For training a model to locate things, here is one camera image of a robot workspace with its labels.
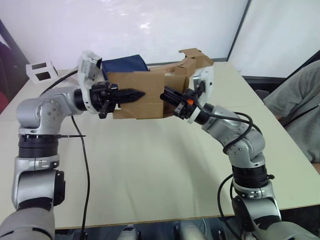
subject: person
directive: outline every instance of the person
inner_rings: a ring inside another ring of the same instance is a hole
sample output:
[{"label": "person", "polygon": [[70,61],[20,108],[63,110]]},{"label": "person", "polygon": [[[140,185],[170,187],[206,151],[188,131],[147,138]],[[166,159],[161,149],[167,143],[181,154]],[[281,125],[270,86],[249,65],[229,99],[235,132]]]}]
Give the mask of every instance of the person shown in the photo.
[{"label": "person", "polygon": [[320,173],[320,60],[303,67],[263,101]]}]

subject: tabletop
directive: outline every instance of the tabletop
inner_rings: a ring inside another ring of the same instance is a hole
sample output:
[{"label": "tabletop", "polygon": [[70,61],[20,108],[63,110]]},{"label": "tabletop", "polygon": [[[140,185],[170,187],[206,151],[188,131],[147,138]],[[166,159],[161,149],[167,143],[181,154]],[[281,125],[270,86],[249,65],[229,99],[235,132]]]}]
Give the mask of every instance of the tabletop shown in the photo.
[{"label": "tabletop", "polygon": [[[320,177],[263,102],[230,63],[214,64],[211,104],[249,114],[262,130],[263,151],[280,209],[320,203]],[[38,96],[48,85],[22,88],[0,115],[2,173],[0,221],[14,211],[11,184],[18,153],[17,104]],[[85,138],[91,176],[86,226],[219,216],[217,191],[232,173],[222,146],[201,126],[177,117],[163,119],[99,119],[75,117]],[[62,134],[76,134],[71,119]],[[59,170],[65,172],[64,202],[54,208],[57,228],[81,226],[86,197],[86,170],[80,139],[59,140]],[[233,210],[229,186],[221,194],[226,215]]]}]

